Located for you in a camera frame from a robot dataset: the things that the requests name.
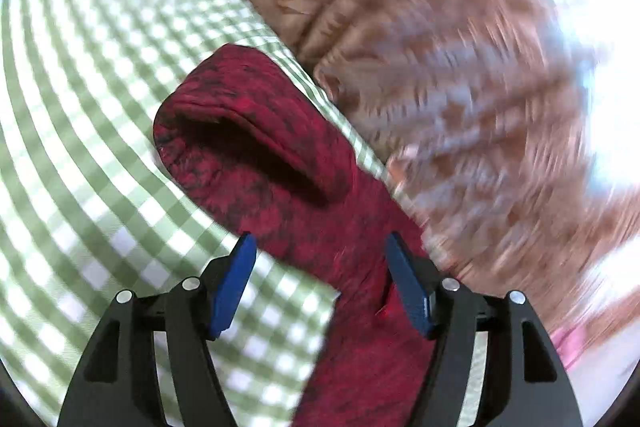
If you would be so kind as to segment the pink cloth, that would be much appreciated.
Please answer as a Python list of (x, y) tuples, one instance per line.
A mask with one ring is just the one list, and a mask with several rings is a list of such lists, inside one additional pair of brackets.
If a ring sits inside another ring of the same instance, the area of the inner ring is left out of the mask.
[(590, 350), (597, 347), (587, 322), (562, 326), (550, 334), (564, 369), (569, 371)]

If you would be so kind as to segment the green white checkered cloth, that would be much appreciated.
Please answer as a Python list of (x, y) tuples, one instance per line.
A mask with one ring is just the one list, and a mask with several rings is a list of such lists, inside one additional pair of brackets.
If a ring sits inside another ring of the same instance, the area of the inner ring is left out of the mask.
[(1, 356), (48, 426), (117, 291), (167, 291), (235, 244), (152, 141), (160, 103), (227, 42), (267, 52), (381, 176), (245, 0), (1, 0)]

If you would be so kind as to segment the dark red knitted sweater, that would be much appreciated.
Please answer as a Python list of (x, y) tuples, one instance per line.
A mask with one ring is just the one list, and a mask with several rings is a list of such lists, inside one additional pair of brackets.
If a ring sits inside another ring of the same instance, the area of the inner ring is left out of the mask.
[(163, 101), (153, 140), (192, 202), (225, 229), (337, 291), (297, 426), (403, 426), (433, 347), (411, 326), (384, 258), (421, 232), (344, 134), (262, 52), (227, 44)]

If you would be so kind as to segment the brown floral curtain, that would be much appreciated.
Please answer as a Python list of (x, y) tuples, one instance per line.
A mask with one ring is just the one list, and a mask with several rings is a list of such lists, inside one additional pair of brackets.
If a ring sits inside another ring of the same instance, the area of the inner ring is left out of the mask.
[(561, 338), (639, 322), (639, 0), (250, 0), (428, 248)]

